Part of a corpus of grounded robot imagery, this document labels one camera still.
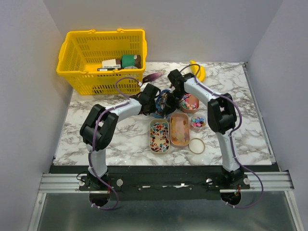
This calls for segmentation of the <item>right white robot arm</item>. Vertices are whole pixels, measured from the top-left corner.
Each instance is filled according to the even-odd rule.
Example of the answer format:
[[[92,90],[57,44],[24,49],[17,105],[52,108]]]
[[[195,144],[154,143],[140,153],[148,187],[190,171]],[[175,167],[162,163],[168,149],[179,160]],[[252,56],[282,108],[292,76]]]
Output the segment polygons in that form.
[[[201,83],[193,74],[182,75],[172,70],[167,78],[174,88],[167,95],[164,115],[173,113],[180,107],[185,94],[191,94],[207,107],[207,124],[215,132],[222,154],[222,185],[228,189],[239,184],[244,178],[244,168],[238,161],[233,133],[238,129],[236,121],[242,124],[242,115],[230,94],[220,94]]]

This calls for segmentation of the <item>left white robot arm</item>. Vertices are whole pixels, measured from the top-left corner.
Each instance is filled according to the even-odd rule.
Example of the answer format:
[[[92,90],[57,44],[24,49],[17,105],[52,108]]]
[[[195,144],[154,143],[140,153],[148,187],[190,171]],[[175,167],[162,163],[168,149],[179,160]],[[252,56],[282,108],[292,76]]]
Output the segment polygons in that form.
[[[108,107],[96,104],[92,107],[79,133],[89,152],[88,171],[93,175],[90,184],[94,189],[102,190],[106,186],[106,148],[113,138],[118,122],[131,116],[153,113],[159,94],[158,87],[147,84],[143,91],[128,97],[122,103]]]

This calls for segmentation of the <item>clear plastic jar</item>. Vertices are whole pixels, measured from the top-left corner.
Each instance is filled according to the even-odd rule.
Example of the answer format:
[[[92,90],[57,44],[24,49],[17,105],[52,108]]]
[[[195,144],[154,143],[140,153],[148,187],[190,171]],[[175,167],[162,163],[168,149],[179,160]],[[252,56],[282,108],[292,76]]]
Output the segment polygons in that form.
[[[203,115],[195,114],[191,117],[190,120],[190,128],[195,131],[199,132],[202,131],[206,126],[206,117]]]

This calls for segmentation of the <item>blue tray swirl lollipops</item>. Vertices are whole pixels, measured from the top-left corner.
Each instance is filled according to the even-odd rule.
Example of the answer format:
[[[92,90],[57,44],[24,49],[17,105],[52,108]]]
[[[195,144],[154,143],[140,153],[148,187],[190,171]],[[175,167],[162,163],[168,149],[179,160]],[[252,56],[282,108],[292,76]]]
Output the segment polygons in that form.
[[[155,118],[163,118],[162,111],[164,109],[165,104],[167,103],[167,94],[170,90],[162,90],[159,96],[156,99],[156,112],[153,113]]]

